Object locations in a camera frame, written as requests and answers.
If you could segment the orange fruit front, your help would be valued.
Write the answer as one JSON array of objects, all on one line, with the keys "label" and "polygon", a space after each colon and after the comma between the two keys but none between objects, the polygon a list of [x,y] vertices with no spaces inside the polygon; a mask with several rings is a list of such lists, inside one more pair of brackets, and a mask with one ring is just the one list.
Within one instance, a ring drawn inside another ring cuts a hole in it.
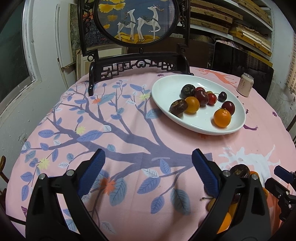
[{"label": "orange fruit front", "polygon": [[232,221],[232,217],[231,217],[230,213],[227,212],[219,230],[217,231],[217,234],[227,230],[230,226],[231,221]]}]

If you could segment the dark cherry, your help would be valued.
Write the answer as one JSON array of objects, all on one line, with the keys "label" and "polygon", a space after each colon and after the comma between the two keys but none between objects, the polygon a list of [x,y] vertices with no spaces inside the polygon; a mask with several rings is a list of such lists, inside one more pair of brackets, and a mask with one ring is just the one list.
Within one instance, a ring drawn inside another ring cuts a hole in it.
[{"label": "dark cherry", "polygon": [[226,99],[227,99],[227,94],[226,94],[226,92],[224,92],[224,91],[220,92],[219,95],[218,95],[218,100],[219,100],[220,102],[225,102]]}]

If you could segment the small red tomato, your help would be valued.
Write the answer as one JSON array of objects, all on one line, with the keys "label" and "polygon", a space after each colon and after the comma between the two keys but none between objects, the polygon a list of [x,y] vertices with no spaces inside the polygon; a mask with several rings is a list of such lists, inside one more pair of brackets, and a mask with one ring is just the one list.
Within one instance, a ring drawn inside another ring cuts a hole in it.
[{"label": "small red tomato", "polygon": [[208,101],[208,105],[209,106],[214,106],[215,103],[217,102],[217,96],[213,93],[209,93],[208,94],[208,97],[209,97],[209,101]]}]

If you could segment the large yellow-orange tomato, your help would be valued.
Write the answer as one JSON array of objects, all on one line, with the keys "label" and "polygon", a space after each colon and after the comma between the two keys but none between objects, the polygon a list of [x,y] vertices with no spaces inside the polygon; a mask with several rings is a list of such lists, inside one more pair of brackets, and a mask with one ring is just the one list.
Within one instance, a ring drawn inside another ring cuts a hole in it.
[{"label": "large yellow-orange tomato", "polygon": [[187,103],[187,109],[185,110],[185,113],[187,114],[195,114],[199,108],[200,108],[200,103],[196,99],[196,97],[190,96],[185,99],[185,102]]}]

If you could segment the large dark red plum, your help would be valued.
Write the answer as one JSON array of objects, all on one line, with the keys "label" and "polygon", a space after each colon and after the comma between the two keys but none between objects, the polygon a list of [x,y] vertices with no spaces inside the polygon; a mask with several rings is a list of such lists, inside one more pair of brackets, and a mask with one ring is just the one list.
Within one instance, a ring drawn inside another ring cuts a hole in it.
[{"label": "large dark red plum", "polygon": [[196,91],[195,97],[199,101],[201,107],[206,106],[209,102],[208,94],[206,93],[206,91],[204,91],[202,89],[199,89]]}]

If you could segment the dark water chestnut back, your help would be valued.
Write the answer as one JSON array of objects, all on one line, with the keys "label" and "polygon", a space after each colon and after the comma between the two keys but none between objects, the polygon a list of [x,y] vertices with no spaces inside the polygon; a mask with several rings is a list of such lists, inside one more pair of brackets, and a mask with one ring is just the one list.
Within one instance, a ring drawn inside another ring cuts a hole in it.
[{"label": "dark water chestnut back", "polygon": [[175,116],[180,116],[187,108],[187,102],[184,99],[178,99],[170,105],[169,112]]}]

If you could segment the dark water chestnut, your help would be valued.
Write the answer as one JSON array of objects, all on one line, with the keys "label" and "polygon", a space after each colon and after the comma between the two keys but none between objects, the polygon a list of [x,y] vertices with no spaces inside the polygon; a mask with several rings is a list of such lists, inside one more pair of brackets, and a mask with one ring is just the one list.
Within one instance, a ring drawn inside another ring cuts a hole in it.
[{"label": "dark water chestnut", "polygon": [[230,169],[230,173],[240,178],[248,178],[250,169],[245,164],[237,164]]},{"label": "dark water chestnut", "polygon": [[186,84],[181,89],[180,97],[182,99],[186,99],[187,97],[195,96],[195,92],[196,92],[196,87],[194,87],[194,85]]},{"label": "dark water chestnut", "polygon": [[180,116],[187,108],[187,102],[184,99],[178,99],[170,105],[169,112],[175,116]]}]

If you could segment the dark water chestnut front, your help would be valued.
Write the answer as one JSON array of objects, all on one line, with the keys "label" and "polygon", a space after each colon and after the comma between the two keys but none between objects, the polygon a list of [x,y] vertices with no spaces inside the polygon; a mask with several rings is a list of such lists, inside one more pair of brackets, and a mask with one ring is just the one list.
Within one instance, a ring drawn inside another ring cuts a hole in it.
[{"label": "dark water chestnut front", "polygon": [[195,96],[195,92],[196,92],[196,87],[194,87],[194,85],[186,84],[181,89],[180,97],[182,99],[186,99],[187,97]]}]

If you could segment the red cherry tomato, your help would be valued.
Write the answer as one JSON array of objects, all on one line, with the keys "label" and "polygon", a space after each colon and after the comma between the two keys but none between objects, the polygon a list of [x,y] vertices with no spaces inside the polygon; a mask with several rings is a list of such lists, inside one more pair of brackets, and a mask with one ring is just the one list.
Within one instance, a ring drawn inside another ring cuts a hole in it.
[{"label": "red cherry tomato", "polygon": [[197,87],[197,88],[196,88],[196,91],[198,91],[198,90],[203,90],[203,91],[205,91],[205,89],[204,89],[203,87]]}]

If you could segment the yellow-orange round fruit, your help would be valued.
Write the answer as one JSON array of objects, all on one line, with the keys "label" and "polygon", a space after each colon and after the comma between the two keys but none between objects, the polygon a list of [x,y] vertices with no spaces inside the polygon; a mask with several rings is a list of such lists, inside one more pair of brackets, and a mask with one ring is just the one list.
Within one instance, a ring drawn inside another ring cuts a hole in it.
[{"label": "yellow-orange round fruit", "polygon": [[236,209],[237,209],[237,205],[238,205],[238,202],[237,202],[237,203],[233,203],[233,204],[231,204],[231,205],[229,206],[228,212],[229,212],[231,218],[234,217],[234,214],[235,214]]}]

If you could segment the tan longan fruit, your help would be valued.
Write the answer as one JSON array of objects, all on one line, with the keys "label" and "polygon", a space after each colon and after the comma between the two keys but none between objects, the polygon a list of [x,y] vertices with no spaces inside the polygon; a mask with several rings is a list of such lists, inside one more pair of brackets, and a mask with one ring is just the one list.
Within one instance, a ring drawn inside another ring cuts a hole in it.
[{"label": "tan longan fruit", "polygon": [[213,198],[210,200],[210,202],[207,204],[207,210],[210,211],[211,208],[213,207],[214,203],[215,203],[216,199]]}]

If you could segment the dark water chestnut right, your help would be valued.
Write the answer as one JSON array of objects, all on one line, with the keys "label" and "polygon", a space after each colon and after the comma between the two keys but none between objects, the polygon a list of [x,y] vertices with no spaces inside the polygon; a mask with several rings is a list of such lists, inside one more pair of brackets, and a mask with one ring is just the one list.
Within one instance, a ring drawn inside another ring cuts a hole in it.
[{"label": "dark water chestnut right", "polygon": [[240,178],[248,178],[250,169],[245,164],[237,164],[230,169],[230,173]]}]

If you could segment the black chair right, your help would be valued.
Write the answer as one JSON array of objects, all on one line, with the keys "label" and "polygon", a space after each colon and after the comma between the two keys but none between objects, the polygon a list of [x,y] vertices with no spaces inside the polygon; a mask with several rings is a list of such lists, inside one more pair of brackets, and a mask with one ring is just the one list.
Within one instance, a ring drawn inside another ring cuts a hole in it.
[{"label": "black chair right", "polygon": [[286,128],[287,132],[290,134],[292,141],[294,143],[294,145],[296,146],[295,143],[295,125],[296,125],[296,115],[293,117],[292,121],[290,122],[290,124],[288,125],[288,127]]}]

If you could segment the pale pink drink can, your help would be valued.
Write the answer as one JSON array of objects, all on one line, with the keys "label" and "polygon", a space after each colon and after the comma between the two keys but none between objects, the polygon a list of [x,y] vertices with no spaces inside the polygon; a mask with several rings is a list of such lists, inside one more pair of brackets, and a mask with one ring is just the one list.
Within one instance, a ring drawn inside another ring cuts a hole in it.
[{"label": "pale pink drink can", "polygon": [[253,87],[253,84],[254,78],[247,73],[243,73],[237,86],[237,92],[244,97],[248,97]]}]

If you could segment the white oval plate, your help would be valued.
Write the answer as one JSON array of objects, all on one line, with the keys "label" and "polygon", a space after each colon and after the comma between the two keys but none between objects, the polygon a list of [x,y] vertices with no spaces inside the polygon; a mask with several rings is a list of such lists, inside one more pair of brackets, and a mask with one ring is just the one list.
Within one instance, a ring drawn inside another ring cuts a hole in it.
[{"label": "white oval plate", "polygon": [[232,92],[201,77],[162,77],[152,86],[152,99],[169,119],[197,133],[227,135],[246,121],[245,109]]}]

